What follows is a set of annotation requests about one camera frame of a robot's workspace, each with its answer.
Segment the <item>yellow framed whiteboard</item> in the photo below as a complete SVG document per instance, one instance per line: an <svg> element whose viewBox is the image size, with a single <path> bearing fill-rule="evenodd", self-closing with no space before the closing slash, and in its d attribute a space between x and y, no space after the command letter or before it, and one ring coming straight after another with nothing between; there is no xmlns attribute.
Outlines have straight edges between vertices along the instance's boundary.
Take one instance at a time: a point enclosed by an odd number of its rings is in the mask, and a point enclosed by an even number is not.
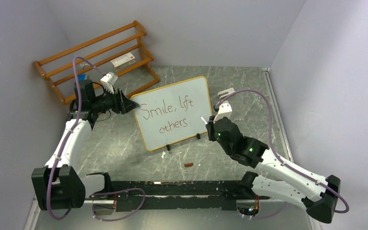
<svg viewBox="0 0 368 230"><path fill-rule="evenodd" d="M206 133L212 115L207 79L198 76L135 94L131 100L144 148L154 151Z"/></svg>

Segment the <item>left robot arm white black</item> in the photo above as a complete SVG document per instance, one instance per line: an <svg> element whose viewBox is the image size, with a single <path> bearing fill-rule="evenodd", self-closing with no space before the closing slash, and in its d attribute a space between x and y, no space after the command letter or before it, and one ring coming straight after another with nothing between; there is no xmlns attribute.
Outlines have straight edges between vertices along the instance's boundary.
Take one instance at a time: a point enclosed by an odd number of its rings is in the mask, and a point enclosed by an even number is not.
<svg viewBox="0 0 368 230"><path fill-rule="evenodd" d="M96 194L108 199L113 194L111 178L106 172L80 177L73 165L83 144L94 128L100 113L113 111L126 114L139 107L121 89L104 90L97 96L94 82L81 80L74 84L76 99L69 105L66 127L54 154L44 167L35 168L31 179L41 210L80 208L85 199Z"/></svg>

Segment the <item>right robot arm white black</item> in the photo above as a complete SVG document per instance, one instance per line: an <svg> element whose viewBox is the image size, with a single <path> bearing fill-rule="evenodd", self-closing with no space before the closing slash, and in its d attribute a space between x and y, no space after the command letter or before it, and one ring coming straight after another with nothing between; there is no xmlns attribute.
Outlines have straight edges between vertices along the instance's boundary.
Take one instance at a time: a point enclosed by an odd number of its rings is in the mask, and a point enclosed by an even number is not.
<svg viewBox="0 0 368 230"><path fill-rule="evenodd" d="M238 126L224 117L205 123L208 139L216 141L234 161L249 166L240 182L244 198L268 196L298 206L313 219L331 223L339 200L341 180L310 172L282 156L275 155L267 144L244 136Z"/></svg>

